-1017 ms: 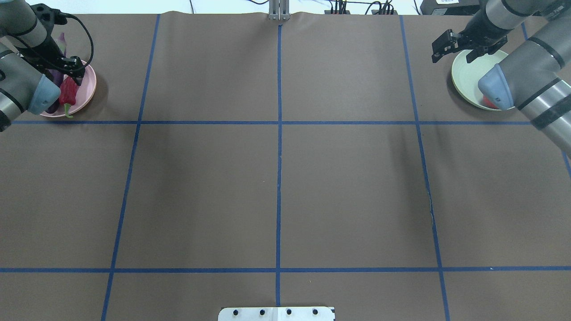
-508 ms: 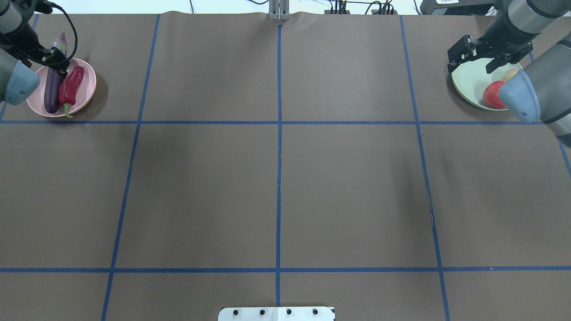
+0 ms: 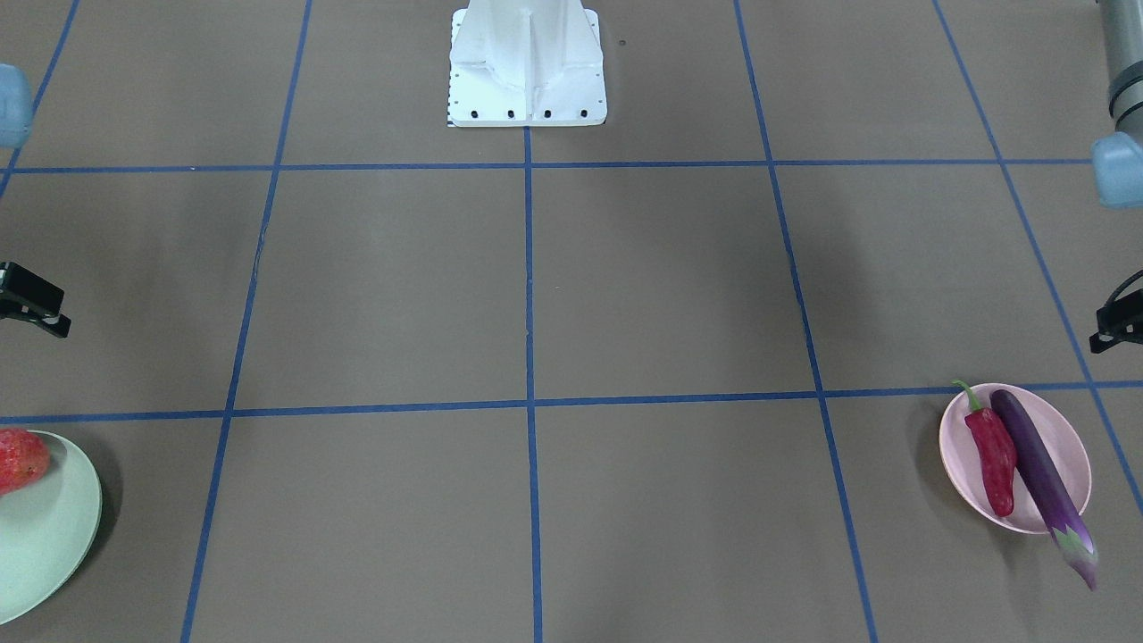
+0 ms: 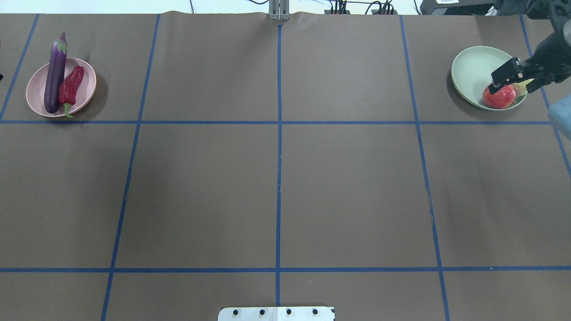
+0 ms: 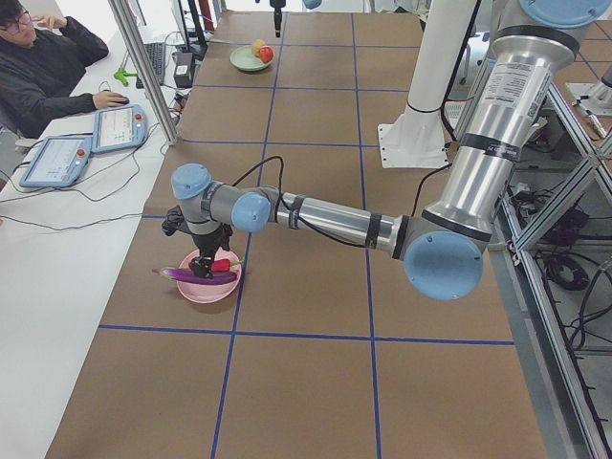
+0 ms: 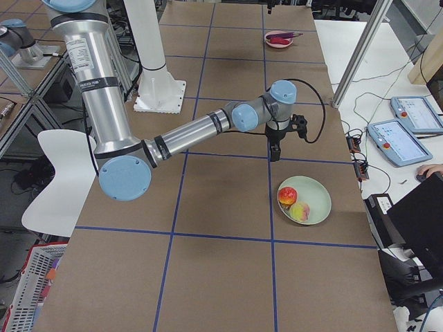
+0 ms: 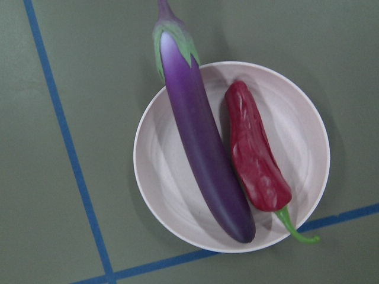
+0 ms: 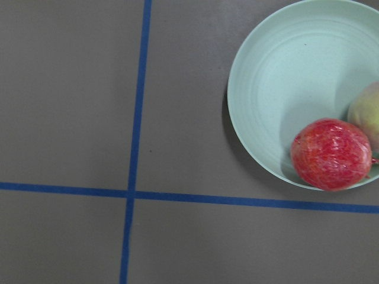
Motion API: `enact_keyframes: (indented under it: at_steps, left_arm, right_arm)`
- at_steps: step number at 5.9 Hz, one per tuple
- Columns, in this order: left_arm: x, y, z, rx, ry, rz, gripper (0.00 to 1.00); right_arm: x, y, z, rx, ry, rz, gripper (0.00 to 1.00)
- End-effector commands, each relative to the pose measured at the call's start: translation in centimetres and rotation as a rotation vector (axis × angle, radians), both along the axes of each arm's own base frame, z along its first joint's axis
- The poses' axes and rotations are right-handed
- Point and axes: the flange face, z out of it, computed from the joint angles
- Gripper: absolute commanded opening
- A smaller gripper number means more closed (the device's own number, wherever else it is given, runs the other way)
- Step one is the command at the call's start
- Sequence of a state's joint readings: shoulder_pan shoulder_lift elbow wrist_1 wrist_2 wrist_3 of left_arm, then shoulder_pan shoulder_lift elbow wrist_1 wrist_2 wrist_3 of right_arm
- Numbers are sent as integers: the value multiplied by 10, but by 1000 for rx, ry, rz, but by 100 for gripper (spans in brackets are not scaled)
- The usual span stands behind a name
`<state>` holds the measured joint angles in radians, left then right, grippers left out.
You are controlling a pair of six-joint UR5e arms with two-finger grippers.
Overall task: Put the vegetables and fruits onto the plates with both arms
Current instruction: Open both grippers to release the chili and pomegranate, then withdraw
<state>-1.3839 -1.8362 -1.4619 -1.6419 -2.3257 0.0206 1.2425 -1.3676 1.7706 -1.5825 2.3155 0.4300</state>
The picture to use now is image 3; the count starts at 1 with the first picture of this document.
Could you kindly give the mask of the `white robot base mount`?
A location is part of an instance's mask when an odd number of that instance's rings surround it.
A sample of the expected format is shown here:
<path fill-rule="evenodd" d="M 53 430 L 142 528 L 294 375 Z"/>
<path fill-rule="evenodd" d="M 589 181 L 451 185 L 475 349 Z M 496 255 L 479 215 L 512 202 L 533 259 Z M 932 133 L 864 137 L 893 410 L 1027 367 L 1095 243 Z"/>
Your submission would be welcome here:
<path fill-rule="evenodd" d="M 448 126 L 607 121 L 600 21 L 580 1 L 470 1 L 450 29 Z"/>

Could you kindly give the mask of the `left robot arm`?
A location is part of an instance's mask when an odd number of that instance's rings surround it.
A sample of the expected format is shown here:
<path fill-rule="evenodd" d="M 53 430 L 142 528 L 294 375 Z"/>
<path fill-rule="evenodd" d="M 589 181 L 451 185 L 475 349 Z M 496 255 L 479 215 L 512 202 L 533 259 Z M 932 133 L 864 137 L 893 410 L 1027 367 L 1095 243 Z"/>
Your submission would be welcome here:
<path fill-rule="evenodd" d="M 1109 87 L 1108 113 L 1114 132 L 1092 144 L 1092 167 L 1100 204 L 1108 209 L 1142 206 L 1142 3 L 1098 1 Z M 1140 271 L 1117 286 L 1097 310 L 1097 332 L 1089 349 L 1140 345 Z"/>

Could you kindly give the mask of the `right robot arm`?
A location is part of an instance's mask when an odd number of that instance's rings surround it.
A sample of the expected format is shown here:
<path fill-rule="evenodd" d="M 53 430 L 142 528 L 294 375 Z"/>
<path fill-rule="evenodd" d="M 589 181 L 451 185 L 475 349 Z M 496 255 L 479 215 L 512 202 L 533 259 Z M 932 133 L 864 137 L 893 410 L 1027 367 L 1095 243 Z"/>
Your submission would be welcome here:
<path fill-rule="evenodd" d="M 31 135 L 33 96 L 24 70 L 1 65 L 1 146 L 21 148 Z M 1 263 L 1 318 L 67 338 L 72 321 L 62 313 L 64 290 L 17 262 Z"/>

